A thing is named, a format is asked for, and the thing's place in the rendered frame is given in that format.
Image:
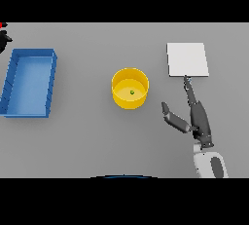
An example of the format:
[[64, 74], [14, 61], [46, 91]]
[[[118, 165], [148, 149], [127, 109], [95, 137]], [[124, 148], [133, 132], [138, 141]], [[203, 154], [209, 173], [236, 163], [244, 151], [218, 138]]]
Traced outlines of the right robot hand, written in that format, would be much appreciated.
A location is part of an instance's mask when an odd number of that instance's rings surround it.
[[184, 76], [184, 89], [190, 107], [191, 122], [188, 123], [171, 112], [166, 102], [161, 103], [163, 118], [171, 127], [182, 133], [188, 133], [191, 131], [194, 139], [200, 142], [201, 149], [211, 148], [214, 144], [212, 141], [208, 117], [202, 103], [196, 100], [191, 78], [187, 75]]

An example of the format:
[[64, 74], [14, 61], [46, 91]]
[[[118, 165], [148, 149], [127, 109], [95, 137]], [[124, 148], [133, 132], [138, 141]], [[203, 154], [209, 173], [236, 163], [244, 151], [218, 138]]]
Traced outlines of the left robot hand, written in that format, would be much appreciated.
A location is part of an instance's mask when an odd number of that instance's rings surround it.
[[0, 54], [5, 50], [7, 43], [12, 41], [13, 39], [7, 35], [6, 30], [0, 30]]

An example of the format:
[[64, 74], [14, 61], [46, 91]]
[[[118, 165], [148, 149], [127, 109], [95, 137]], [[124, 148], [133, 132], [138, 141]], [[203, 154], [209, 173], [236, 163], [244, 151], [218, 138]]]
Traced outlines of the yellow bowl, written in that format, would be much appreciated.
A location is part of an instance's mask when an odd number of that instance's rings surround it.
[[123, 68], [115, 73], [111, 81], [112, 97], [125, 110], [141, 107], [148, 95], [150, 82], [146, 74], [134, 67]]

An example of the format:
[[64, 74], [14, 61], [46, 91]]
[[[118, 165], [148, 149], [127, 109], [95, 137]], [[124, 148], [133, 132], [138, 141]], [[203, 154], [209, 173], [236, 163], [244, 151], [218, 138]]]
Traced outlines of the pale square scale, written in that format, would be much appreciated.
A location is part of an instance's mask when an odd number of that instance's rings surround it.
[[170, 77], [208, 77], [208, 65], [203, 43], [167, 43]]

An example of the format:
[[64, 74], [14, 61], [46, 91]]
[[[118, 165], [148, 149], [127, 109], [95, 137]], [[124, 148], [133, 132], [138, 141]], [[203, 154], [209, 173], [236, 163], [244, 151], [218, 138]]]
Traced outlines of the blue tray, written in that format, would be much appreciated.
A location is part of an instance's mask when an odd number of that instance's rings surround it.
[[54, 49], [13, 49], [0, 95], [0, 116], [48, 118], [56, 61]]

